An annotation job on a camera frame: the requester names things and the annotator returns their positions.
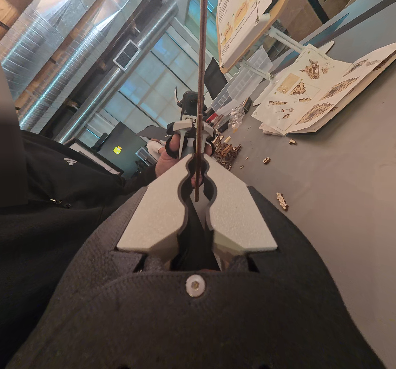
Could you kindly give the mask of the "person's left hand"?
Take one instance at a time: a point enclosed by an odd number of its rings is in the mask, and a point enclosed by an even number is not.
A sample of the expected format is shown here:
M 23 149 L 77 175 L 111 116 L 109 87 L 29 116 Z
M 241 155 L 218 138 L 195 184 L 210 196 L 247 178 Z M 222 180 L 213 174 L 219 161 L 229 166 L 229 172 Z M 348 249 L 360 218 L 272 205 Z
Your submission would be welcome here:
M 180 142 L 181 136 L 179 134 L 174 134 L 167 141 L 165 148 L 161 151 L 160 158 L 158 159 L 155 167 L 157 178 L 180 161 L 178 158 Z

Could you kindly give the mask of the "black monitor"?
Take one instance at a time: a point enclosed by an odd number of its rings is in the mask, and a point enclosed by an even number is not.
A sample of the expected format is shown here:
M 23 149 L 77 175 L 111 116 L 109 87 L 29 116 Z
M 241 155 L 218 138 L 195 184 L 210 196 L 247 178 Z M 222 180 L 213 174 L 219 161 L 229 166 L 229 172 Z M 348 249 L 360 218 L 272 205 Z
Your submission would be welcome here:
M 227 85 L 227 79 L 221 72 L 220 67 L 214 57 L 212 57 L 211 62 L 205 70 L 204 84 L 212 100 L 214 100 L 221 90 Z

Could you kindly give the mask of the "large instruction manual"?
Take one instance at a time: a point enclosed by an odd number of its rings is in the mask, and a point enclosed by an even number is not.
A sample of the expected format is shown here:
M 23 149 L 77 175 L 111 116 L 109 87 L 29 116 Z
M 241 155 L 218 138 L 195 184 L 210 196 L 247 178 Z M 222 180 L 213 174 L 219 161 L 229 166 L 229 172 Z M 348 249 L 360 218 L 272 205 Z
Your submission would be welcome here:
M 279 0 L 218 0 L 219 62 L 225 69 L 249 49 L 270 20 Z

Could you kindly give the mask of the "small open instruction booklet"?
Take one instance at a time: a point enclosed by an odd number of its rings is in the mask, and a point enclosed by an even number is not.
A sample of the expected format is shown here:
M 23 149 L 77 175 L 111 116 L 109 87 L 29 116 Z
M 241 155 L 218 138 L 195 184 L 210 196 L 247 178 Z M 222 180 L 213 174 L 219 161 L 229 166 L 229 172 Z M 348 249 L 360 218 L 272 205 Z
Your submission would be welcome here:
M 395 50 L 392 43 L 348 63 L 308 44 L 265 88 L 252 117 L 265 134 L 316 132 L 393 63 Z

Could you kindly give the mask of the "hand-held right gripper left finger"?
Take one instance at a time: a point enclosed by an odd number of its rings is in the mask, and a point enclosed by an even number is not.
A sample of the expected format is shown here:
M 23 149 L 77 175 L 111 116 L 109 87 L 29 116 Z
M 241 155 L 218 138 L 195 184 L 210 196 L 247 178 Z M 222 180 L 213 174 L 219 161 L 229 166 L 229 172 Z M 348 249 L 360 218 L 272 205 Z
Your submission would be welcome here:
M 117 249 L 171 261 L 179 252 L 178 235 L 188 221 L 192 193 L 188 154 L 147 187 L 126 226 Z

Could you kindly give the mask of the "wooden model vehicle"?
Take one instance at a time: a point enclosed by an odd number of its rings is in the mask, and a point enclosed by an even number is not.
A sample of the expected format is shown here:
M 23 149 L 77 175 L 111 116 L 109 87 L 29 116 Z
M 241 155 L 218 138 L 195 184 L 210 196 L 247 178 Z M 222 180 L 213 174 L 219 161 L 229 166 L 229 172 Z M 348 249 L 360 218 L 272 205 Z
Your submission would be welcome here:
M 231 170 L 232 164 L 239 155 L 242 145 L 233 146 L 230 143 L 230 137 L 224 139 L 224 136 L 219 134 L 213 141 L 214 153 L 212 158 L 223 166 L 228 171 Z

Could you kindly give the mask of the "black screen yellow icon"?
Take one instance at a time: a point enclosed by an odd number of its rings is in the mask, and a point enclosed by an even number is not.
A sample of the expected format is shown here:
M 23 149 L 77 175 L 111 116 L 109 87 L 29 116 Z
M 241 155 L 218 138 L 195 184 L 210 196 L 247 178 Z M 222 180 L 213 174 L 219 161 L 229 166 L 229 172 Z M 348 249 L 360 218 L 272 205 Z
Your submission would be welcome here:
M 87 137 L 73 138 L 69 148 L 91 159 L 112 174 L 130 178 L 136 173 L 139 160 L 137 152 L 146 145 L 145 141 L 131 129 L 118 123 L 110 133 L 101 135 L 84 133 Z

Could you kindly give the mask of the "spiral round air duct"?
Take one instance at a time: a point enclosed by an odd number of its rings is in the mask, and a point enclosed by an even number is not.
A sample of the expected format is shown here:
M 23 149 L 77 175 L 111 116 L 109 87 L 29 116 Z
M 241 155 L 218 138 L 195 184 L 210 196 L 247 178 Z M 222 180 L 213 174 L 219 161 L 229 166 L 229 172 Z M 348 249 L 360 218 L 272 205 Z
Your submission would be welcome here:
M 61 53 L 48 64 L 41 78 L 28 85 L 19 96 L 17 113 L 22 130 L 32 130 L 47 110 L 60 102 L 61 95 L 83 65 L 99 57 L 126 22 L 121 13 L 88 21 Z
M 175 0 L 167 0 L 166 3 L 161 6 L 157 13 L 146 24 L 136 40 L 133 40 L 141 49 L 141 52 L 126 72 L 123 72 L 113 63 L 114 66 L 79 107 L 61 132 L 54 138 L 55 141 L 65 144 L 68 140 L 76 137 L 80 133 L 82 128 L 91 120 L 95 113 L 107 104 L 126 82 L 132 72 L 136 70 L 137 66 L 141 64 L 144 57 L 166 32 L 166 29 L 170 26 L 178 11 L 179 8 Z

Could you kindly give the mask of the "person's left forearm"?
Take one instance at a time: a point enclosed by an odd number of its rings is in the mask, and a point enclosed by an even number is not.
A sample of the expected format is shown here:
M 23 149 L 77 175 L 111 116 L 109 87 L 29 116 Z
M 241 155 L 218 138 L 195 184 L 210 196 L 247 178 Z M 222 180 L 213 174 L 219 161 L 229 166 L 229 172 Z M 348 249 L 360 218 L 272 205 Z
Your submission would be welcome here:
M 123 180 L 123 194 L 133 195 L 143 187 L 147 187 L 150 183 L 155 181 L 156 165 L 146 167 L 141 173 L 134 175 L 131 178 L 122 177 Z

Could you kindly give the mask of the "foil-wrapped rectangular duct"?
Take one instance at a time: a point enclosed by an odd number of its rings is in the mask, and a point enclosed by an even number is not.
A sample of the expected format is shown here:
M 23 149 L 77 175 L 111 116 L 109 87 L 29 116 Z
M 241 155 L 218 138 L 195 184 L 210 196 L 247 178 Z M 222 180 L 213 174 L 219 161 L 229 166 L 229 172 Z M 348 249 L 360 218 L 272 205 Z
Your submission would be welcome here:
M 1 66 L 16 100 L 96 0 L 33 0 L 1 39 Z M 111 42 L 142 0 L 106 0 L 92 25 Z

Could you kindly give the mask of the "thin wooden parts sheet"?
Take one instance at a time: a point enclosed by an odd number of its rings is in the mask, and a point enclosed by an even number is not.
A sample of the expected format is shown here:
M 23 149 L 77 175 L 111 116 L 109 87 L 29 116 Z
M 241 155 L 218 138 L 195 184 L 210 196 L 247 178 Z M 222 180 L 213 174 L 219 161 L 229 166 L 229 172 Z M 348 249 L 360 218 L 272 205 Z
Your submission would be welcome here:
M 205 149 L 203 140 L 203 106 L 204 106 L 204 73 L 205 73 L 205 50 L 206 50 L 206 28 L 207 28 L 207 0 L 200 0 L 200 25 L 199 25 L 199 67 L 198 67 L 198 97 L 197 97 L 197 119 L 196 119 L 196 167 L 194 182 L 194 201 L 199 202 L 199 188 L 201 177 L 202 153 Z

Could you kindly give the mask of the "clear plastic organizer box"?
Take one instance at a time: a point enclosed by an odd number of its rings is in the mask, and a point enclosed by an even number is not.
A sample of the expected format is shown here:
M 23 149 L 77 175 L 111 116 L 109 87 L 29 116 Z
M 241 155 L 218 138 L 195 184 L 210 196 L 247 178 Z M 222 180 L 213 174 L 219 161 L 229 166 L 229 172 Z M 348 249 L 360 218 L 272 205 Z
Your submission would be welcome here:
M 211 108 L 215 113 L 220 114 L 220 109 L 232 100 L 242 102 L 250 97 L 256 87 L 263 79 L 269 76 L 269 71 L 273 67 L 265 49 L 259 49 L 247 60 L 242 61 L 238 73 L 236 73 L 225 87 L 213 100 Z

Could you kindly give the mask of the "dark grey flat panel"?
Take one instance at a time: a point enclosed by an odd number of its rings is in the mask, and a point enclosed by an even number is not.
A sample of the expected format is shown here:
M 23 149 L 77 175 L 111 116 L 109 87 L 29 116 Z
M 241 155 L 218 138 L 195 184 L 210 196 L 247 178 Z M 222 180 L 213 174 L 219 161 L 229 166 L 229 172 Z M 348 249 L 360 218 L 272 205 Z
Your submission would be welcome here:
M 154 138 L 157 140 L 166 140 L 170 137 L 167 134 L 167 129 L 163 127 L 158 127 L 154 125 L 149 125 L 145 129 L 135 133 L 137 136 L 144 137 L 144 138 Z

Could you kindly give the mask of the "clear plastic bag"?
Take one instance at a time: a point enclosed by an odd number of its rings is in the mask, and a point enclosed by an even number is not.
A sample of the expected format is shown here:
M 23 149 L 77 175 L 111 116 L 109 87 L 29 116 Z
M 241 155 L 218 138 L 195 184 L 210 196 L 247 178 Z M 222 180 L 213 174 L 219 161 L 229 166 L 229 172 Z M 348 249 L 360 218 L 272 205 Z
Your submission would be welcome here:
M 244 116 L 245 110 L 243 103 L 239 104 L 238 107 L 230 112 L 229 129 L 232 130 L 233 133 L 241 126 Z

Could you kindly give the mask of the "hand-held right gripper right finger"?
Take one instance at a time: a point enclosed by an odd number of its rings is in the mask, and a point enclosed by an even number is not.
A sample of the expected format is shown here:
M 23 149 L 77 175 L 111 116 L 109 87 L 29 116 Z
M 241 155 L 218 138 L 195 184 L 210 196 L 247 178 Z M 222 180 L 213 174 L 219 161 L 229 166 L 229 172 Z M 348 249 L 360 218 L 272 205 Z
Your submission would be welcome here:
M 205 213 L 212 251 L 222 264 L 236 256 L 274 251 L 278 245 L 247 185 L 204 155 Z

